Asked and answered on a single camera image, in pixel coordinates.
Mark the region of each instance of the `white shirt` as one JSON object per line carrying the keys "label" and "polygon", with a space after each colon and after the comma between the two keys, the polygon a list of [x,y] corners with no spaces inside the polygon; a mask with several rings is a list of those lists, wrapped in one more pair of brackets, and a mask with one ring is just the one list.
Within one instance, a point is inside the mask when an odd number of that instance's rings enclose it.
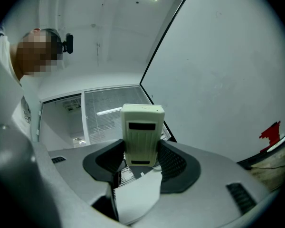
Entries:
{"label": "white shirt", "polygon": [[[14,78],[19,84],[19,80],[16,77],[14,69],[10,60],[10,43],[8,41],[8,37],[4,35],[2,29],[0,29],[0,62],[4,69],[10,74],[12,78]],[[15,125],[18,130],[24,133],[29,139],[31,139],[30,135],[30,109],[28,103],[23,97],[19,104],[17,105],[12,118],[11,124]]]}

